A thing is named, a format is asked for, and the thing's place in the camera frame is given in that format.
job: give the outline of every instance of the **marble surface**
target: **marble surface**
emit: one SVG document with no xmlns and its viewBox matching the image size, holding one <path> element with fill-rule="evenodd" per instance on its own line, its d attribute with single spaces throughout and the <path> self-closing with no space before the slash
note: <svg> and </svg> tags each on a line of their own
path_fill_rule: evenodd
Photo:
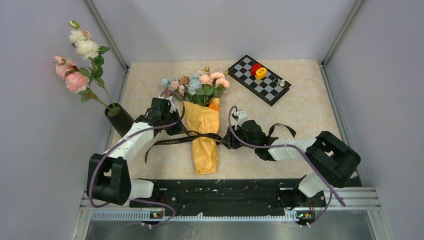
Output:
<svg viewBox="0 0 424 240">
<path fill-rule="evenodd" d="M 133 63 L 130 68 L 122 106 L 135 118 L 144 114 L 150 107 L 153 97 L 164 89 L 162 78 L 177 79 L 191 76 L 209 66 L 211 72 L 221 72 L 236 60 L 230 61 L 182 61 Z M 340 133 L 330 104 L 327 90 L 316 59 L 258 60 L 292 85 L 290 90 L 269 106 L 232 77 L 227 76 L 230 89 L 221 98 L 221 119 L 219 135 L 227 131 L 227 117 L 231 106 L 237 105 L 255 120 L 265 133 L 275 123 L 292 127 L 296 138 L 311 138 L 321 131 L 330 131 L 337 137 Z M 176 103 L 181 112 L 181 104 Z M 290 138 L 284 127 L 277 127 L 273 136 Z M 271 179 L 300 178 L 312 172 L 304 160 L 263 161 L 252 149 L 242 147 L 237 150 L 218 146 L 218 166 L 216 173 L 196 175 L 192 160 L 191 143 L 155 146 L 150 150 L 145 163 L 146 150 L 156 141 L 169 137 L 165 131 L 138 153 L 129 164 L 131 178 L 147 179 Z M 115 132 L 112 144 L 120 136 Z"/>
</svg>

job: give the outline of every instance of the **checkered board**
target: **checkered board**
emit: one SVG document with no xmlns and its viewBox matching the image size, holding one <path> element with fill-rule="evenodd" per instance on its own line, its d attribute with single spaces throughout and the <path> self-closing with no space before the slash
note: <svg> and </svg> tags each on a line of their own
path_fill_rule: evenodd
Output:
<svg viewBox="0 0 424 240">
<path fill-rule="evenodd" d="M 291 84 L 264 65 L 262 67 L 266 68 L 266 77 L 262 80 L 256 79 L 250 72 L 251 67 L 256 63 L 258 63 L 256 60 L 245 55 L 228 68 L 228 75 L 272 106 L 287 93 Z"/>
</svg>

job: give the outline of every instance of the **gray wall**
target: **gray wall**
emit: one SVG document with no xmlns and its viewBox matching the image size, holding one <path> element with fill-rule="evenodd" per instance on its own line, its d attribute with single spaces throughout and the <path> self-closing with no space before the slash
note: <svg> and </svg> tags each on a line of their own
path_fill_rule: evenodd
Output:
<svg viewBox="0 0 424 240">
<path fill-rule="evenodd" d="M 323 59 L 355 0 L 94 0 L 126 61 Z"/>
<path fill-rule="evenodd" d="M 0 238 L 69 239 L 89 157 L 105 147 L 110 125 L 100 104 L 81 103 L 56 77 L 53 56 L 84 65 L 68 41 L 72 19 L 105 42 L 81 0 L 2 0 L 0 13 Z M 122 76 L 106 53 L 115 98 Z"/>
<path fill-rule="evenodd" d="M 423 239 L 424 1 L 371 0 L 329 65 L 395 239 Z"/>
</svg>

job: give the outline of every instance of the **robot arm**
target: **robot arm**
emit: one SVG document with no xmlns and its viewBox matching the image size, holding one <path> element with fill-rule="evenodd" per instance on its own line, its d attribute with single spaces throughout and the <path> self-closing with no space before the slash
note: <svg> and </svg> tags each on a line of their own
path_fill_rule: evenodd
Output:
<svg viewBox="0 0 424 240">
<path fill-rule="evenodd" d="M 288 147 L 296 146 L 307 156 L 324 179 L 334 187 L 344 188 L 361 162 L 360 156 L 354 150 L 328 131 L 322 131 L 314 138 L 282 139 L 266 136 L 261 127 L 254 120 L 249 120 L 247 114 L 242 110 L 233 113 L 232 117 L 237 123 L 229 128 L 232 128 L 243 142 L 255 146 L 271 146 L 271 148 L 254 149 L 261 159 L 265 161 L 304 159 L 297 149 Z M 229 149 L 244 146 L 234 138 L 230 131 L 227 132 L 222 143 Z M 301 180 L 297 189 L 307 198 L 311 198 L 318 192 L 327 189 L 327 185 L 316 172 L 313 172 Z"/>
<path fill-rule="evenodd" d="M 92 188 L 93 199 L 123 205 L 127 200 L 150 198 L 154 189 L 153 182 L 142 179 L 130 179 L 128 164 L 143 146 L 152 140 L 161 130 L 165 129 L 166 133 L 171 136 L 186 132 L 186 128 L 178 121 L 179 119 L 180 115 L 172 102 L 172 97 L 153 98 L 151 107 L 147 110 L 146 114 L 140 115 L 135 120 L 131 129 L 117 143 L 122 142 L 122 144 L 110 152 L 101 165 L 94 179 Z M 173 126 L 158 128 L 175 122 L 177 124 Z M 87 189 L 90 187 L 90 181 L 96 166 L 106 152 L 103 154 L 95 153 L 91 156 L 88 167 Z M 106 176 L 105 173 L 110 171 L 110 176 Z"/>
</svg>

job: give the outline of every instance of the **red chess piece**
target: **red chess piece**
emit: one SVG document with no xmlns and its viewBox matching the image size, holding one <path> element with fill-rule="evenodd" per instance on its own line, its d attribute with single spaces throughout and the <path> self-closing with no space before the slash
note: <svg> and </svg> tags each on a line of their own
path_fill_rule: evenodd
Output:
<svg viewBox="0 0 424 240">
<path fill-rule="evenodd" d="M 260 63 L 253 64 L 253 66 L 250 68 L 250 74 L 254 76 L 256 74 L 256 71 L 260 68 L 262 68 L 262 65 Z"/>
</svg>

